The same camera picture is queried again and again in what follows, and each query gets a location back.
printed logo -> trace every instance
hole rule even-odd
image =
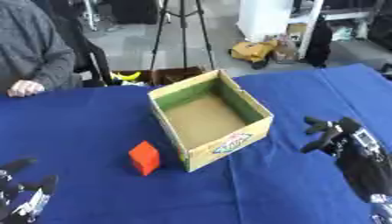
[[[251,137],[252,135],[250,134],[233,134],[226,143],[224,143],[219,148],[214,150],[213,153],[218,154],[218,153],[232,152],[236,150],[238,147],[240,147]]]

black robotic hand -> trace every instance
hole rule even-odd
[[[55,175],[47,176],[37,184],[12,183],[15,175],[35,162],[33,158],[25,158],[0,166],[0,224],[35,223],[52,197],[58,182]],[[21,206],[11,208],[11,203],[18,195],[26,191],[34,192],[31,199]]]
[[[348,117],[337,122],[306,117],[305,122],[311,125],[306,134],[323,134],[319,140],[308,143],[301,152],[321,150],[336,157],[336,165],[347,183],[365,202],[370,202],[374,194],[392,196],[391,158],[359,123]]]

blue tablecloth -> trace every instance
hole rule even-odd
[[[362,65],[236,80],[275,114],[270,133],[196,172],[182,170],[145,87],[0,97],[0,162],[39,160],[18,180],[59,175],[43,224],[370,223],[369,206],[333,159],[298,149],[315,138],[304,134],[304,116],[351,116],[391,147],[391,84]],[[127,157],[143,140],[163,160],[149,177],[140,177]]]

gray floor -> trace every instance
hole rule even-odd
[[[171,0],[171,10],[178,11],[177,2],[178,0]],[[187,9],[193,10],[193,1],[186,2]],[[228,48],[243,40],[235,25],[238,20],[239,0],[204,0],[203,2],[208,34],[213,46],[213,57],[218,68],[227,69],[232,76],[309,68],[308,65],[301,63],[294,65],[271,63],[267,68],[256,71],[251,69],[248,63],[230,58],[227,54]],[[199,18],[189,17],[188,22],[189,64],[209,68]],[[105,50],[111,69],[148,69],[158,26],[130,24],[110,29],[108,27],[107,23],[102,22],[99,31],[87,31],[87,36]],[[172,23],[164,26],[156,68],[181,67],[181,47],[179,21],[173,17]],[[334,42],[328,66],[336,67],[360,62],[379,68],[386,60],[392,61],[391,54],[371,42],[357,40]]]

tripod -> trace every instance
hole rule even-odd
[[[214,70],[214,60],[213,60],[213,55],[211,53],[212,48],[211,48],[211,44],[209,42],[208,35],[207,35],[206,22],[203,17],[204,11],[201,7],[200,0],[195,0],[195,1],[196,1],[196,5],[197,5],[197,10],[186,14],[185,0],[179,0],[179,14],[175,14],[175,13],[172,13],[167,10],[167,5],[169,3],[169,0],[164,0],[163,7],[160,11],[159,27],[157,30],[157,39],[155,42],[154,49],[152,50],[153,56],[152,56],[150,70],[152,70],[155,66],[155,60],[157,58],[157,52],[158,52],[159,42],[160,42],[161,35],[162,35],[163,25],[164,25],[164,21],[165,21],[165,15],[167,15],[167,14],[170,14],[174,17],[177,17],[180,20],[180,26],[182,29],[184,70],[186,70],[188,68],[188,58],[187,58],[188,56],[187,56],[187,46],[186,46],[186,28],[187,28],[186,18],[193,16],[195,14],[199,14],[201,28],[203,30],[204,40],[206,42],[206,49],[207,49],[207,53],[208,53],[208,58],[210,60],[211,68]]]

